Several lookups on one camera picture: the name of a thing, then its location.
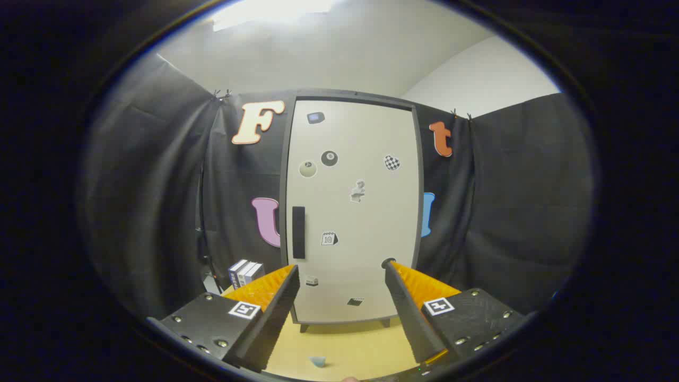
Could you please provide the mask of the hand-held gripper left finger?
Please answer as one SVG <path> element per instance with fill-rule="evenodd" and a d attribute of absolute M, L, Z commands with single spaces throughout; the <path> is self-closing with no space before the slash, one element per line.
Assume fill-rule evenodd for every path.
<path fill-rule="evenodd" d="M 299 269 L 282 267 L 226 295 L 204 292 L 162 319 L 158 334 L 207 363 L 260 372 L 267 368 L 299 291 Z"/>

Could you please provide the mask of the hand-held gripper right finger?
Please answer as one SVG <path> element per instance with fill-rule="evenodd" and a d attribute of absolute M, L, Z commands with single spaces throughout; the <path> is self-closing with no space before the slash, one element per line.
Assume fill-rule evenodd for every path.
<path fill-rule="evenodd" d="M 472 358 L 527 320 L 483 289 L 460 291 L 393 259 L 384 271 L 415 361 L 427 366 Z"/>

